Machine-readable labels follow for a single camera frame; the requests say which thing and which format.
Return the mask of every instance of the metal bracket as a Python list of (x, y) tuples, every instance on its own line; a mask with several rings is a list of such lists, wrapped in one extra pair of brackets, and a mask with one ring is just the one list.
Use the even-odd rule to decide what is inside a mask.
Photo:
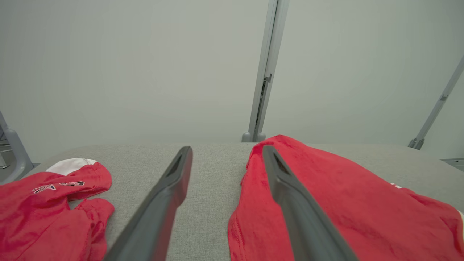
[(267, 83), (270, 83), (271, 78), (272, 78), (272, 73), (269, 75), (269, 77), (264, 77), (264, 81), (266, 81)]
[(409, 147), (409, 148), (414, 148), (414, 146), (416, 145), (416, 142), (417, 142), (417, 139), (416, 139), (416, 138), (412, 139), (412, 140), (409, 142), (408, 147)]
[(422, 148), (422, 145), (424, 145), (424, 141), (425, 141), (425, 139), (419, 140), (419, 141), (417, 142), (417, 144), (416, 144), (415, 149), (416, 149), (416, 150), (420, 150), (420, 148)]

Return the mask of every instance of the red garment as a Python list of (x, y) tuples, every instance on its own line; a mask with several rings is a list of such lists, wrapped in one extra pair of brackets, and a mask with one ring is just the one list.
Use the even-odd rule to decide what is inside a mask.
[(264, 168), (267, 144), (278, 150), (361, 261), (464, 260), (463, 221), (452, 206), (398, 189), (343, 157), (276, 136), (251, 151), (229, 220), (233, 261), (293, 259)]
[(68, 200), (106, 191), (111, 175), (98, 162), (70, 159), (0, 187), (0, 260), (102, 260), (114, 211), (104, 199)]

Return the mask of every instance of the folded red shirt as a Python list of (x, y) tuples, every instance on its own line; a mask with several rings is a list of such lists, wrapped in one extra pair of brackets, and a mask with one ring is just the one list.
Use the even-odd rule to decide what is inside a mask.
[(293, 259), (284, 216), (269, 189), (264, 145), (278, 150), (361, 261), (464, 260), (463, 216), (451, 205), (279, 135), (251, 151), (228, 226), (233, 261)]
[(0, 260), (102, 260), (113, 205), (97, 198), (70, 210), (68, 200), (110, 186), (108, 170), (83, 158), (0, 186)]

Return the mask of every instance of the stitched seam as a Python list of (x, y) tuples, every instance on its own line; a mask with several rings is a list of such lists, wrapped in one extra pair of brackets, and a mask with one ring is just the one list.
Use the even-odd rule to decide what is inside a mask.
[(237, 219), (236, 216), (235, 216), (235, 224), (236, 224), (235, 225), (235, 233), (237, 234), (237, 236), (239, 238), (238, 246), (239, 246), (239, 250), (240, 250), (240, 256), (242, 257), (242, 259), (246, 260), (245, 244), (243, 243), (242, 229), (240, 228), (240, 226), (238, 224), (238, 219)]

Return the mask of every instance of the white trim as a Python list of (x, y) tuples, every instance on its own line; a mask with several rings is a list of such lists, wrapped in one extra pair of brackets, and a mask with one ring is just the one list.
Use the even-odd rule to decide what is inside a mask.
[(84, 158), (65, 159), (49, 167), (46, 171), (67, 176), (85, 165), (93, 165), (96, 162), (96, 160)]
[(390, 184), (392, 184), (393, 186), (395, 186), (397, 189), (402, 189), (402, 187), (396, 185), (395, 183), (390, 183)]
[(462, 233), (461, 233), (461, 236), (463, 237), (463, 242), (464, 242), (464, 214), (463, 214), (461, 211), (459, 211), (459, 210), (458, 210), (458, 212), (459, 212), (459, 214), (461, 215), (461, 222), (462, 222), (462, 224), (463, 224), (463, 231), (462, 231)]

